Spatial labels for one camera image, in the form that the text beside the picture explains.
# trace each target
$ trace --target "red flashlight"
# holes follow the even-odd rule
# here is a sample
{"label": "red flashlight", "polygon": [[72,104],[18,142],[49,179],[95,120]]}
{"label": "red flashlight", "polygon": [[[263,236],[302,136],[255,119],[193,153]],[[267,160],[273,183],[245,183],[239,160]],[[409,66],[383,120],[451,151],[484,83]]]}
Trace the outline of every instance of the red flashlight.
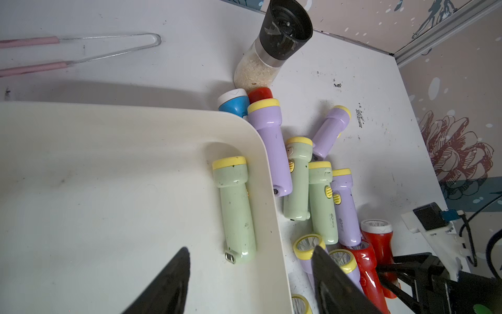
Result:
{"label": "red flashlight", "polygon": [[274,98],[272,96],[272,91],[268,87],[259,87],[250,91],[247,96],[249,97],[249,103],[257,102],[262,99]]}
{"label": "red flashlight", "polygon": [[377,259],[370,243],[365,240],[361,244],[347,248],[354,254],[361,273],[361,286],[368,299],[384,314],[390,314],[384,297],[384,290],[377,274]]}
{"label": "red flashlight", "polygon": [[[382,219],[368,219],[361,222],[362,235],[373,246],[378,265],[394,264],[391,249],[392,225]],[[398,277],[394,273],[385,273],[384,276],[397,287],[401,288]],[[390,290],[384,288],[384,295],[389,299],[396,298]]]}

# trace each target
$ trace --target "yellow switch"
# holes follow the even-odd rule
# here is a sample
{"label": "yellow switch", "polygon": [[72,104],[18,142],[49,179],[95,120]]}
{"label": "yellow switch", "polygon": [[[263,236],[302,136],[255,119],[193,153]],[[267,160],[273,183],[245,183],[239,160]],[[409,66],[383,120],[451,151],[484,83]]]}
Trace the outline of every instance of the yellow switch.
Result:
{"label": "yellow switch", "polygon": [[335,193],[335,195],[333,195],[333,202],[335,202],[335,204],[337,205],[340,205],[340,203],[342,202],[342,197],[340,196],[340,194]]}
{"label": "yellow switch", "polygon": [[324,188],[324,193],[326,194],[327,198],[331,198],[333,196],[333,190],[331,189],[331,187],[329,185],[327,185]]}

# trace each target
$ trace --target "floral wallpaper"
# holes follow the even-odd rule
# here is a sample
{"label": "floral wallpaper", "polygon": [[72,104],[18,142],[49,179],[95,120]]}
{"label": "floral wallpaper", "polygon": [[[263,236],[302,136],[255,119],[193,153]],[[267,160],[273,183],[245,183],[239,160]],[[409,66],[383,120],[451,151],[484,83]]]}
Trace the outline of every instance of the floral wallpaper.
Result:
{"label": "floral wallpaper", "polygon": [[493,166],[493,148],[479,140],[473,131],[466,132],[469,118],[456,120],[445,116],[434,120],[432,111],[420,121],[434,171],[445,199],[473,195],[488,178]]}
{"label": "floral wallpaper", "polygon": [[[486,244],[502,228],[501,56],[498,8],[400,69],[448,208],[469,217],[486,206],[469,223],[478,260],[471,272],[486,277]],[[502,240],[492,261],[502,265]]]}

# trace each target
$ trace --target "tong handle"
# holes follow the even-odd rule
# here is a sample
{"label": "tong handle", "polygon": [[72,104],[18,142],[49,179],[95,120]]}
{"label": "tong handle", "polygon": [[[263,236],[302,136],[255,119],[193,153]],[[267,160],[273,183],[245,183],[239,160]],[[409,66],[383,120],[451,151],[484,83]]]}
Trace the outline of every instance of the tong handle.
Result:
{"label": "tong handle", "polygon": [[48,45],[48,44],[59,44],[59,38],[57,38],[56,36],[51,36],[51,37],[0,40],[0,49],[21,47],[21,46]]}
{"label": "tong handle", "polygon": [[57,70],[67,68],[68,64],[66,61],[44,63],[37,65],[19,66],[16,68],[0,69],[0,77],[6,77],[11,75],[19,75],[33,72],[42,72],[49,70]]}

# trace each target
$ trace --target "metal tongs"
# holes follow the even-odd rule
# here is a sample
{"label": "metal tongs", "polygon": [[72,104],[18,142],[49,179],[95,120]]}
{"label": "metal tongs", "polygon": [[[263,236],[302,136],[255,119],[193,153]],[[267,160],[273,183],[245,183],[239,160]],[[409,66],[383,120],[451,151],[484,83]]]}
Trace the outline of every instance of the metal tongs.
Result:
{"label": "metal tongs", "polygon": [[11,48],[11,47],[21,47],[21,46],[59,44],[61,41],[65,41],[65,40],[103,39],[103,38],[144,36],[144,35],[153,36],[155,38],[155,42],[153,44],[149,44],[149,45],[133,47],[130,49],[125,49],[125,50],[120,50],[120,51],[114,51],[114,52],[110,52],[107,54],[89,57],[89,58],[80,59],[80,60],[59,61],[59,62],[52,62],[52,63],[19,66],[19,67],[8,68],[8,69],[0,69],[0,77],[19,75],[19,74],[25,74],[25,73],[33,73],[33,72],[41,72],[41,71],[49,71],[49,70],[56,70],[56,69],[64,69],[70,65],[77,64],[77,63],[94,61],[94,60],[123,55],[123,54],[130,53],[133,51],[157,47],[162,43],[162,38],[160,37],[159,34],[156,34],[156,33],[140,33],[140,34],[128,34],[128,35],[93,36],[93,37],[77,37],[77,38],[58,38],[56,36],[52,36],[52,37],[0,40],[0,49],[1,49],[1,48]]}

